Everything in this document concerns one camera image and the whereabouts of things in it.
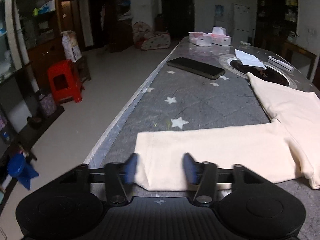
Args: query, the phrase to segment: black circular pad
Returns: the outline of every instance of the black circular pad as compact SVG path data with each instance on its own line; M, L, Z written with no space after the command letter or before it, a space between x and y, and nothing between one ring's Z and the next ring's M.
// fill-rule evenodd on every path
M272 68L266 66L267 69L264 68L256 68L252 66L242 65L240 60L232 60L230 65L234 67L236 70L240 71L243 74L247 74L248 72L252 73L254 76L272 83L280 84L283 86L289 86L288 80L278 71L275 71Z
M237 235L254 239L283 239L299 232L306 217L303 204L282 189L238 189L224 197L218 208L224 224Z
M72 239L93 229L103 206L91 193L37 193L17 206L16 219L23 233L35 239Z

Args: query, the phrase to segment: blue object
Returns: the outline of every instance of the blue object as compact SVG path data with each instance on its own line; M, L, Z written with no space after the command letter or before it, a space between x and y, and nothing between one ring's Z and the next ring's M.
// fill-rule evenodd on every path
M7 132L3 133L3 137L7 142L10 142L10 136L9 136L9 134Z
M17 178L28 190L30 190L31 187L30 180L39 176L39 173L36 172L31 165L26 163L26 159L22 154L16 154L10 159L7 170L11 177Z
M38 11L38 14L44 14L49 12L49 6L44 6L41 10Z
M134 175L136 174L138 155L135 154L129 161L126 163L124 167L124 184L132 184L134 181Z
M184 154L182 159L182 165L186 175L187 182L194 185L199 184L199 169L192 157L187 154Z

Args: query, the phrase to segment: table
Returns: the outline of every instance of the table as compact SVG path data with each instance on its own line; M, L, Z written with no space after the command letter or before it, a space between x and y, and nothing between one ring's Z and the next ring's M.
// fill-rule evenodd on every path
M269 119L247 79L236 74L228 65L228 60L234 57L234 49L254 54L265 62L268 61L268 56L281 59L270 51L251 46L231 44L230 47L198 47L184 38L169 59L188 57L224 67L225 75L213 81L170 67L165 62L160 64L129 102L119 120L108 130L105 139L101 140L101 145L90 161L90 167L98 168L105 163L126 160L134 152L138 132L181 130L179 127L171 127L171 119L179 117L188 122L183 125L183 130L268 123ZM302 91L314 91L320 96L320 92L298 70L279 71L285 74L290 86ZM170 104L173 98L176 103ZM320 191L312 190L308 181L303 178L279 183L278 186L295 195L306 207L307 219L301 229L300 239L320 239L320 219L317 217L320 211ZM195 193L148 192L137 185L127 191L129 197L192 197ZM92 192L101 199L104 198L103 186L94 185Z

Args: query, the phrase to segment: bag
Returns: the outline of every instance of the bag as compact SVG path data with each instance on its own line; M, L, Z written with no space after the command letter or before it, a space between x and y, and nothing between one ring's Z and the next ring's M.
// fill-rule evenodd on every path
M50 116L57 110L56 103L49 91L39 90L37 93L41 111L45 117Z
M65 31L62 33L62 45L64 48L64 54L66 55L66 59L71 59L72 62L76 62L82 57L76 38L76 33L73 31Z

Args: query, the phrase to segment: floor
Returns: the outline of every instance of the floor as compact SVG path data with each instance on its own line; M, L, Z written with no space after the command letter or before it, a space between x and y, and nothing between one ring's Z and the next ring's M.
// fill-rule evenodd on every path
M0 216L8 240L23 237L15 219L19 201L82 163L119 111L177 44L152 51L130 47L120 53L108 53L104 48L86 52L92 80L84 83L82 102L63 104L65 112L32 148L38 158L32 164L40 176L32 179L31 191L17 183Z

